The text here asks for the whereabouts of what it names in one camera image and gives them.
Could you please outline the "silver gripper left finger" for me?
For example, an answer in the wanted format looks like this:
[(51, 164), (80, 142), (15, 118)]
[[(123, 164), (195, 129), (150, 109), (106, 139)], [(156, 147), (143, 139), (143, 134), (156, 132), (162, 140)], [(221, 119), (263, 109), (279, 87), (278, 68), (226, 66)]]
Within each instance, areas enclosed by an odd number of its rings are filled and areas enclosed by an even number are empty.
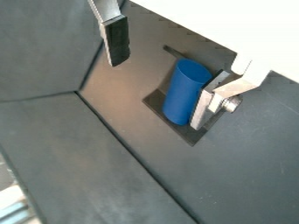
[(118, 0), (88, 0), (88, 4), (98, 19), (107, 60), (116, 67), (128, 59), (131, 53), (127, 16), (120, 12)]

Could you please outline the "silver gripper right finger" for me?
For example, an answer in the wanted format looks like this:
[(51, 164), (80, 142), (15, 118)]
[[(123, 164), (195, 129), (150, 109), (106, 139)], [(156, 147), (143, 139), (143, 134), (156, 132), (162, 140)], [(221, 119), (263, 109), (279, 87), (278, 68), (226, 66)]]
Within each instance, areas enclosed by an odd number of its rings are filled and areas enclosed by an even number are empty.
[(231, 72), (221, 70), (200, 92), (191, 116), (191, 127), (199, 130), (221, 111), (233, 113), (242, 102), (239, 95), (258, 88), (267, 74), (269, 69), (261, 62), (238, 56)]

